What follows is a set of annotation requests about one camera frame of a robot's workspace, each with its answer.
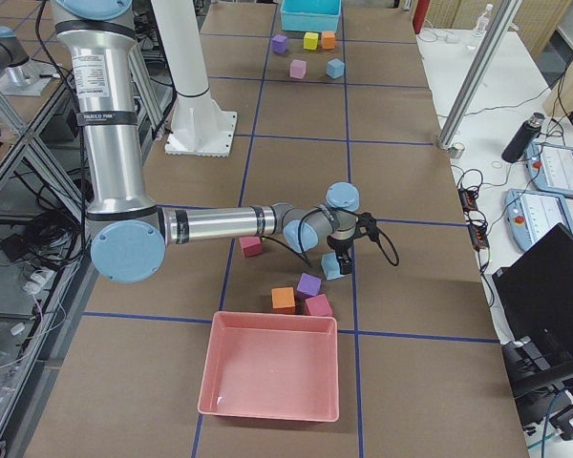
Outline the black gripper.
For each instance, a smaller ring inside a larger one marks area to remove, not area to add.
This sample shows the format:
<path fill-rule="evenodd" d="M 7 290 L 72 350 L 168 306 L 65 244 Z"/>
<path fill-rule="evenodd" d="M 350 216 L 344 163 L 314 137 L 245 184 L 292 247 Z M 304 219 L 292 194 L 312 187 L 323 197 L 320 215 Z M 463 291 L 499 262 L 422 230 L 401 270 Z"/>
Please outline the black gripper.
<path fill-rule="evenodd" d="M 335 253 L 341 275 L 350 275 L 352 272 L 352 258 L 349 250 L 354 245 L 356 230 L 356 225 L 339 227 L 327 236 L 327 245 Z"/>

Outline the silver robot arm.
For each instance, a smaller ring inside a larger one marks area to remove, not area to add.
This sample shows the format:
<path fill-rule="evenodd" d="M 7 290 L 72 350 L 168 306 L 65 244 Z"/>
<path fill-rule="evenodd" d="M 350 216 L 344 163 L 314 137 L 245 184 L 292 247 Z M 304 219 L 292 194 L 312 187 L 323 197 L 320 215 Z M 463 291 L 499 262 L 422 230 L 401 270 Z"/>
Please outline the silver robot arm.
<path fill-rule="evenodd" d="M 52 78 L 53 70 L 34 61 L 13 30 L 0 26 L 0 92 L 39 97 Z"/>
<path fill-rule="evenodd" d="M 288 203 L 181 210 L 156 204 L 142 172 L 130 56 L 137 45 L 129 1 L 55 1 L 58 40 L 72 57 L 78 125 L 85 135 L 94 198 L 87 209 L 91 258 L 105 278 L 132 283 L 153 276 L 171 244 L 282 235 L 298 254 L 325 241 L 342 274 L 361 235 L 359 193 L 332 184 L 310 210 Z M 237 116 L 213 99 L 193 5 L 153 5 L 176 100 L 166 150 L 170 154 L 227 156 Z"/>

